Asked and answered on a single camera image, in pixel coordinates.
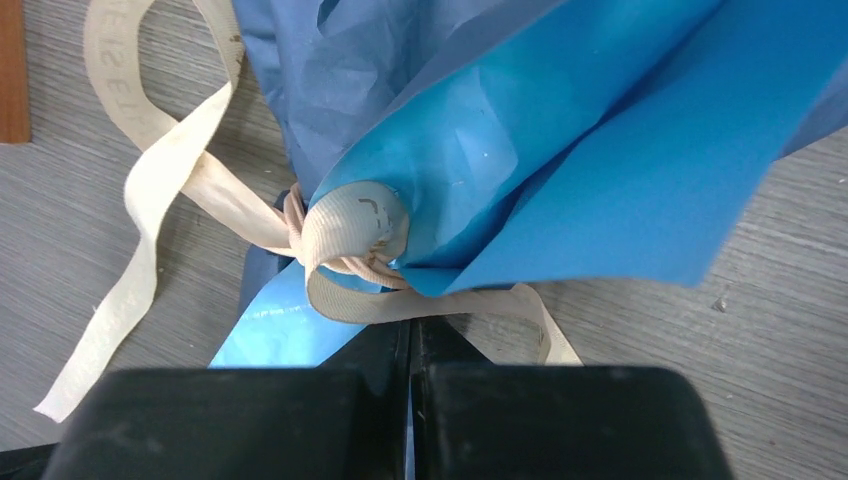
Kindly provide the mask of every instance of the knot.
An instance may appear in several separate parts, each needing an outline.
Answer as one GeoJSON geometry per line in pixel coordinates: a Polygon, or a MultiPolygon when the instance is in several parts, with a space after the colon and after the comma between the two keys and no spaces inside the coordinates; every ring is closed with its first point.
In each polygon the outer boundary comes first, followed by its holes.
{"type": "MultiPolygon", "coordinates": [[[[289,243],[294,257],[303,265],[303,259],[300,258],[301,252],[303,252],[301,234],[303,222],[306,219],[306,210],[303,208],[303,195],[300,185],[297,183],[292,185],[283,201],[282,218],[289,230],[289,243]]],[[[409,284],[406,283],[406,280],[388,265],[394,259],[380,253],[378,247],[378,245],[374,245],[366,257],[343,257],[322,266],[333,272],[356,275],[366,282],[382,285],[392,290],[408,289],[409,284]]]]}

